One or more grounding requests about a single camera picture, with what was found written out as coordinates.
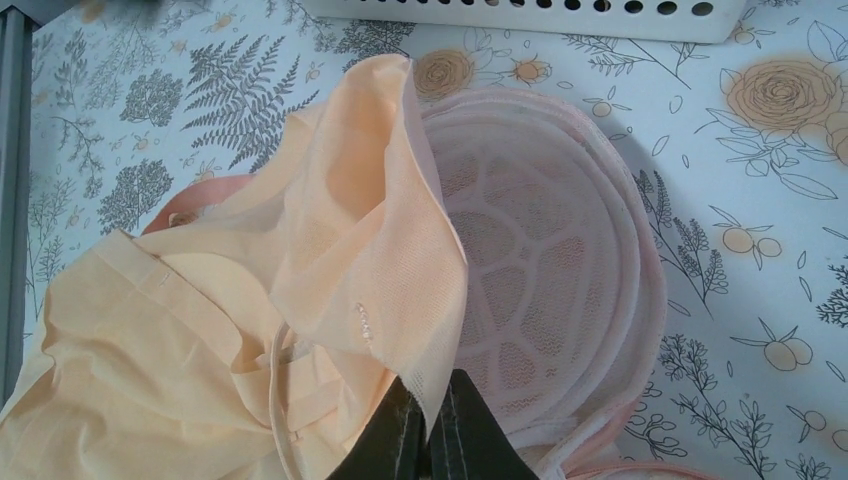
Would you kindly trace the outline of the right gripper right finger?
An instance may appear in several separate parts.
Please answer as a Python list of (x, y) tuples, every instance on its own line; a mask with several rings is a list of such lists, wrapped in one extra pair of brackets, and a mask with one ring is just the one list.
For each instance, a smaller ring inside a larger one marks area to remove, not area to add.
[(469, 375), (452, 372), (430, 434), (435, 480), (536, 480), (511, 446)]

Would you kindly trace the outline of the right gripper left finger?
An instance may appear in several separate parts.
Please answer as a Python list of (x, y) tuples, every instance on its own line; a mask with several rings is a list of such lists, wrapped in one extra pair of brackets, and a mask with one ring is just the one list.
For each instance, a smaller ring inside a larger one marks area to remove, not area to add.
[(329, 480), (415, 480), (421, 476), (423, 449), (423, 413), (395, 379)]

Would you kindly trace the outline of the peach bra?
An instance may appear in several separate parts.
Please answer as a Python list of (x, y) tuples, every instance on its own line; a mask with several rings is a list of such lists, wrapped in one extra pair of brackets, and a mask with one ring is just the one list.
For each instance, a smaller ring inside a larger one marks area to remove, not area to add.
[(257, 173), (192, 185), (49, 285), (5, 479), (324, 479), (399, 380), (432, 429), (468, 264), (412, 63), (359, 62)]

